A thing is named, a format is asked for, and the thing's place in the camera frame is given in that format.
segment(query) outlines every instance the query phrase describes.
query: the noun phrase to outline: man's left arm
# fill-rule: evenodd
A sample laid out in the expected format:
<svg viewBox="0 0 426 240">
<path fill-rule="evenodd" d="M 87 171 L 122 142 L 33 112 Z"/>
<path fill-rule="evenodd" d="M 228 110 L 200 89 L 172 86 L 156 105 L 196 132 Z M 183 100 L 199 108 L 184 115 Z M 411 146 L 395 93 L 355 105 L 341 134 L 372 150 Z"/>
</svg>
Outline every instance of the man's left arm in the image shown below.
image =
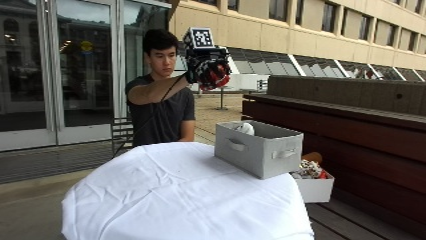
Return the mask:
<svg viewBox="0 0 426 240">
<path fill-rule="evenodd" d="M 179 142 L 192 142 L 195 135 L 195 120 L 184 120 L 180 122 L 180 139 Z"/>
</svg>

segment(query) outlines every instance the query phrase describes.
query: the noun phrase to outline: glass door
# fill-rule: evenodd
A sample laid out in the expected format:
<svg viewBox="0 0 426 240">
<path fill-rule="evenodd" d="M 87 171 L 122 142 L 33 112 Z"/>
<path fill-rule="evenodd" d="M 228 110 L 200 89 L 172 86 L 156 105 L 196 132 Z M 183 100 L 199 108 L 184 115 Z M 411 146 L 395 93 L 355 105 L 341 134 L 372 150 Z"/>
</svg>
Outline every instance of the glass door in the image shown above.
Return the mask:
<svg viewBox="0 0 426 240">
<path fill-rule="evenodd" d="M 49 8 L 57 142 L 109 139 L 116 79 L 114 1 L 55 0 Z"/>
<path fill-rule="evenodd" d="M 0 151 L 53 145 L 41 1 L 0 1 Z"/>
<path fill-rule="evenodd" d="M 110 138 L 113 116 L 126 116 L 124 83 L 146 73 L 142 35 L 166 28 L 168 8 L 0 1 L 0 151 Z"/>
</svg>

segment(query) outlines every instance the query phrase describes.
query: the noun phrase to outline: dark hair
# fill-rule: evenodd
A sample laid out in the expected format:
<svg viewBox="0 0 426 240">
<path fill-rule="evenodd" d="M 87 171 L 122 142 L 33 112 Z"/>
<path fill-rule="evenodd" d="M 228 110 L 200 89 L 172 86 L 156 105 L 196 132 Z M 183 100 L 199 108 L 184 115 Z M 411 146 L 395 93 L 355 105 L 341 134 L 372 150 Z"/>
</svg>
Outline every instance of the dark hair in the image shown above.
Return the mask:
<svg viewBox="0 0 426 240">
<path fill-rule="evenodd" d="M 150 29 L 143 37 L 143 52 L 150 54 L 151 49 L 163 50 L 170 47 L 178 47 L 176 37 L 164 29 Z"/>
</svg>

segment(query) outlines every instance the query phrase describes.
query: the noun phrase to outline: box handle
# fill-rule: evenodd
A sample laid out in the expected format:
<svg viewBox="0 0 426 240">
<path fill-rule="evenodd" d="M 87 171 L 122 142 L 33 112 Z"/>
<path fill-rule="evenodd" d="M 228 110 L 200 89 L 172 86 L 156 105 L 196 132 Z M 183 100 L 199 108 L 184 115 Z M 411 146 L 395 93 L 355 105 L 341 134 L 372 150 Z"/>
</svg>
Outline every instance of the box handle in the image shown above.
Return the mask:
<svg viewBox="0 0 426 240">
<path fill-rule="evenodd" d="M 226 140 L 227 140 L 227 145 L 232 150 L 235 150 L 238 152 L 242 152 L 246 150 L 246 148 L 247 148 L 246 145 L 234 143 L 230 139 L 226 139 Z"/>
<path fill-rule="evenodd" d="M 284 151 L 272 151 L 271 158 L 287 158 L 295 154 L 295 149 L 284 150 Z"/>
</svg>

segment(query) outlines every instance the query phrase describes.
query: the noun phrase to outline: gray fabric bin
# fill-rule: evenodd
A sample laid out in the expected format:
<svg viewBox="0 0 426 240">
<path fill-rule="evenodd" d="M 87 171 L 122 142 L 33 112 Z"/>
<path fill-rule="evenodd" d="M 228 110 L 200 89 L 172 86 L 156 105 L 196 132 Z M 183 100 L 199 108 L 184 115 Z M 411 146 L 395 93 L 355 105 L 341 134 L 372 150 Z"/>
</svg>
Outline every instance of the gray fabric bin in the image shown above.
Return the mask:
<svg viewBox="0 0 426 240">
<path fill-rule="evenodd" d="M 246 122 L 254 136 L 235 130 Z M 260 179 L 296 171 L 303 134 L 252 120 L 215 124 L 214 156 Z"/>
</svg>

